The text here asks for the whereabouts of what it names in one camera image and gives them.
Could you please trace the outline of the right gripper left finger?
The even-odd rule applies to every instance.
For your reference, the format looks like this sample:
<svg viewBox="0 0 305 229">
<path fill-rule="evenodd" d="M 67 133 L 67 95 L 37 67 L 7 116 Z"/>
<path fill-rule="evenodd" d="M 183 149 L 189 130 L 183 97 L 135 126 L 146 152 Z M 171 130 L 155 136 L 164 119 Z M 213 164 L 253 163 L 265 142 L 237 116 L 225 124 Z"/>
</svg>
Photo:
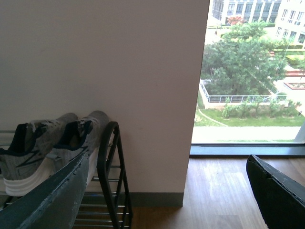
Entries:
<svg viewBox="0 0 305 229">
<path fill-rule="evenodd" d="M 83 153 L 0 212 L 2 229 L 71 229 L 86 189 Z"/>
</svg>

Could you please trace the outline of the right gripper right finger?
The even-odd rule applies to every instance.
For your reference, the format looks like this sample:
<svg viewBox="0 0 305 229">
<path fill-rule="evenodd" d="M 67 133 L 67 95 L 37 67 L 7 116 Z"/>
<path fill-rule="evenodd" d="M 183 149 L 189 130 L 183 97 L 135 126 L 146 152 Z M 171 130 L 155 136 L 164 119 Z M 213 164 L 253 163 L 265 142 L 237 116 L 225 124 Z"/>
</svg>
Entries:
<svg viewBox="0 0 305 229">
<path fill-rule="evenodd" d="M 254 198 L 269 229 L 305 227 L 305 187 L 250 155 L 246 172 Z"/>
</svg>

